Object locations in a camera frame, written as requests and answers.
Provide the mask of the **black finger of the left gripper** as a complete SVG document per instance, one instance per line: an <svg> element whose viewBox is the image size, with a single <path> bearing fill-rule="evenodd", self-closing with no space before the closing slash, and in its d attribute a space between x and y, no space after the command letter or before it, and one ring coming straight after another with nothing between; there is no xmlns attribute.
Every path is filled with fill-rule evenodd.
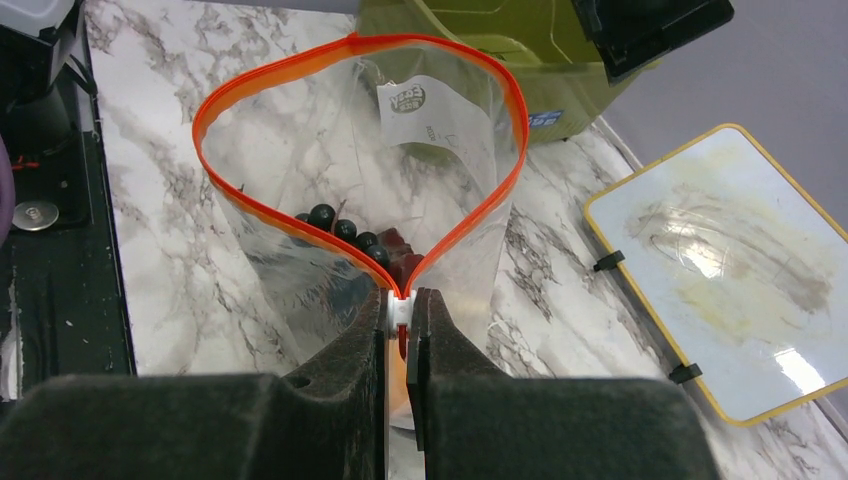
<svg viewBox="0 0 848 480"><path fill-rule="evenodd" d="M735 13L728 0L575 0L572 5L611 85L727 24Z"/></svg>

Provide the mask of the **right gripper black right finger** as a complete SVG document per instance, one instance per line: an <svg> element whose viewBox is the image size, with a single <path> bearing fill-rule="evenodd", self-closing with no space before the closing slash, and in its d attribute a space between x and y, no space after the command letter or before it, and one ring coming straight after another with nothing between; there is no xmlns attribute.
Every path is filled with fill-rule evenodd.
<svg viewBox="0 0 848 480"><path fill-rule="evenodd" d="M430 479L716 479L699 419L646 378L514 378L418 290L407 390Z"/></svg>

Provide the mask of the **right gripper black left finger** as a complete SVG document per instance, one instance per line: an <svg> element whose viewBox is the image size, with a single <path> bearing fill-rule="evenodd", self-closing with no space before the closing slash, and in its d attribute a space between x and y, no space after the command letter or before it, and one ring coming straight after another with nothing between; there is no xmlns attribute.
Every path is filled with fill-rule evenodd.
<svg viewBox="0 0 848 480"><path fill-rule="evenodd" d="M387 294L285 376L64 376L1 425L5 479L383 479Z"/></svg>

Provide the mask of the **olive green plastic bin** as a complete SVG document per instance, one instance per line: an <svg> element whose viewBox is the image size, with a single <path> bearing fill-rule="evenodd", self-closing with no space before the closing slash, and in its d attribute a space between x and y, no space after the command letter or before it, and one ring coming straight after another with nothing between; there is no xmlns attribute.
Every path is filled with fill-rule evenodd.
<svg viewBox="0 0 848 480"><path fill-rule="evenodd" d="M581 133L636 79L609 82L569 1L363 1L356 30L442 37L500 61L521 87L532 144Z"/></svg>

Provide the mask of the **black toy grape bunch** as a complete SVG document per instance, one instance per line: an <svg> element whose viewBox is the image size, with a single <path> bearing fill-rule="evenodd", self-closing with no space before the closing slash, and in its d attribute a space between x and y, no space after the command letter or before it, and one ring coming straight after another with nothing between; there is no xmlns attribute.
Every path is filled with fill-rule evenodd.
<svg viewBox="0 0 848 480"><path fill-rule="evenodd" d="M308 212L296 214L295 219L333 234L343 242L356 247L381 267L388 268L390 256L387 248L380 244L377 235L370 231L360 231L352 220L341 218L339 213L340 208L320 203Z"/></svg>

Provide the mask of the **clear zip bag orange zipper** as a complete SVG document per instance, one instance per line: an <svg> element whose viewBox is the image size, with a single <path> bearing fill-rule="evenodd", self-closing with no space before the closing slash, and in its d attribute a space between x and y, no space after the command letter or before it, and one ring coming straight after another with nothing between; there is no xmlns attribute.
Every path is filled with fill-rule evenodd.
<svg viewBox="0 0 848 480"><path fill-rule="evenodd" d="M192 139L238 245L296 354L309 359L377 288L438 290L484 349L528 144L519 85L497 60L441 38L350 35L212 92ZM396 228L424 256L405 289L356 247L295 219L340 208Z"/></svg>

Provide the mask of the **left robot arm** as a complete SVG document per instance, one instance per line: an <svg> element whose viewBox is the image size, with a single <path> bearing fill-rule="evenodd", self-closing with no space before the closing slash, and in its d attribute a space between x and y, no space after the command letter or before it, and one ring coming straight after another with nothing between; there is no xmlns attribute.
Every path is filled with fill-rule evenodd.
<svg viewBox="0 0 848 480"><path fill-rule="evenodd" d="M37 98L82 30L81 1L1 4L1 104ZM589 70L617 86L729 23L729 1L362 1L362 35L418 33L463 42L512 68Z"/></svg>

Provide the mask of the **framed painting on stand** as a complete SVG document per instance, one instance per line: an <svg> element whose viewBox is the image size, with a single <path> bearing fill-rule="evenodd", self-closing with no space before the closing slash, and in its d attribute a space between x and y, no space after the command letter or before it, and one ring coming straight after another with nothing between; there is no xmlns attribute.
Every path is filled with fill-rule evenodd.
<svg viewBox="0 0 848 480"><path fill-rule="evenodd" d="M847 384L847 234L742 126L724 123L593 195L585 218L724 421Z"/></svg>

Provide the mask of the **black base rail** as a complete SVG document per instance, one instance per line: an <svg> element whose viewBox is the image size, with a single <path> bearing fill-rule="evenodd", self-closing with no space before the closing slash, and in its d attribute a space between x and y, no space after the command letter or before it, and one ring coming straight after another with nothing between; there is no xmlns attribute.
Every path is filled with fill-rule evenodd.
<svg viewBox="0 0 848 480"><path fill-rule="evenodd" d="M96 88L68 67L5 122L42 120L44 143L8 140L16 221L1 248L1 403L74 374L136 371Z"/></svg>

